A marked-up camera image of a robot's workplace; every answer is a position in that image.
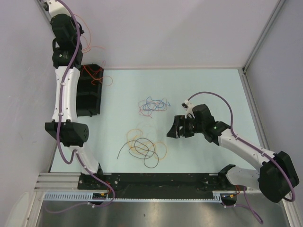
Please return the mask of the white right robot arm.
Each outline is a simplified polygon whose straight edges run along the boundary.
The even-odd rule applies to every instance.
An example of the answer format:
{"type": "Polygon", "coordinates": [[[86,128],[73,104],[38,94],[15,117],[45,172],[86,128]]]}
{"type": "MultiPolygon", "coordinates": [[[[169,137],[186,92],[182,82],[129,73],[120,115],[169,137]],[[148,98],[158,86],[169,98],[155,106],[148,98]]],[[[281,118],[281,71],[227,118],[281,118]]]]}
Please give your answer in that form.
{"type": "Polygon", "coordinates": [[[299,184],[299,177],[287,153],[275,153],[250,144],[234,134],[231,126],[216,121],[205,104],[193,106],[183,103],[182,106],[186,114],[174,117],[167,137],[177,139],[203,134],[208,142],[230,150],[253,166],[252,170],[226,166],[218,178],[222,189],[229,190],[234,185],[247,186],[260,190],[267,199],[278,203],[299,184]]]}

